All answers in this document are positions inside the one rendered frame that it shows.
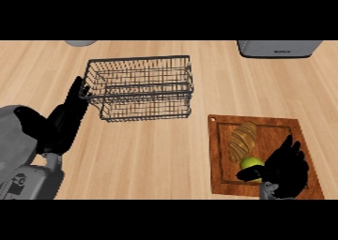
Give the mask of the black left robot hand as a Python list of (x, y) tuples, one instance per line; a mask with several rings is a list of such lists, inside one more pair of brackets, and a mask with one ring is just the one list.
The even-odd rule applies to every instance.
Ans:
[(36, 140), (35, 152), (38, 154), (61, 155), (70, 149), (88, 107), (88, 102), (82, 97), (90, 87), (81, 87), (81, 82), (82, 78), (76, 76), (64, 101), (47, 117), (26, 106), (19, 106), (13, 110), (23, 133)]

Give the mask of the green pear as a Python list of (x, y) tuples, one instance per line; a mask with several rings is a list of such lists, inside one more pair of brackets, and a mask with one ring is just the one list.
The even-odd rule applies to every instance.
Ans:
[(240, 169), (246, 169), (246, 168), (249, 168), (249, 167), (252, 167), (255, 165), (259, 165), (259, 166), (264, 165), (264, 162), (262, 162), (262, 160), (258, 157), (245, 157), (240, 160), (240, 163), (239, 163)]

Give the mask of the brown croissant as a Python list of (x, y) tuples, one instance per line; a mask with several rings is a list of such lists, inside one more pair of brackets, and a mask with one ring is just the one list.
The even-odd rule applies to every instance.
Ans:
[(230, 160), (239, 162), (255, 148), (256, 125), (248, 121), (231, 132), (228, 149)]

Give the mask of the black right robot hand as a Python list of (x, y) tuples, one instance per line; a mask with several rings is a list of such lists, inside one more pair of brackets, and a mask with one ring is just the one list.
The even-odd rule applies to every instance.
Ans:
[(264, 161), (236, 173), (236, 178), (243, 182), (261, 179), (262, 182), (277, 184), (274, 200), (295, 199), (307, 184), (308, 165), (304, 160), (301, 142), (293, 141), (287, 135), (280, 147)]

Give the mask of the grey round object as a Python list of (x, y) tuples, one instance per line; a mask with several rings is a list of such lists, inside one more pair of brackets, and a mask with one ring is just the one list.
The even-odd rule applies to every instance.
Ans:
[(85, 47), (90, 46), (95, 42), (95, 40), (64, 40), (64, 42), (72, 47)]

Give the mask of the brown wooden cutting board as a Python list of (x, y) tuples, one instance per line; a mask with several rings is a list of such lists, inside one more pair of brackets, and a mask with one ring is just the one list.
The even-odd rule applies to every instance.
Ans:
[(298, 195), (298, 199), (323, 199), (324, 194), (314, 171), (298, 120), (211, 114), (208, 116), (208, 126), (212, 194), (245, 197), (256, 197), (259, 195), (259, 184), (256, 182), (243, 182), (236, 179), (239, 163), (230, 160), (228, 143), (231, 132), (236, 127), (248, 121), (256, 125), (255, 148), (249, 152), (249, 156), (265, 160), (273, 151), (280, 147), (287, 135), (292, 135), (293, 140), (301, 142), (308, 172), (307, 185), (304, 191)]

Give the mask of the grey appliance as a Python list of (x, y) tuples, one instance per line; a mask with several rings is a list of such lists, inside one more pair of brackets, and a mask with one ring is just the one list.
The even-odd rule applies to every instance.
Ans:
[(239, 54), (251, 58), (304, 58), (308, 57), (321, 40), (239, 40)]

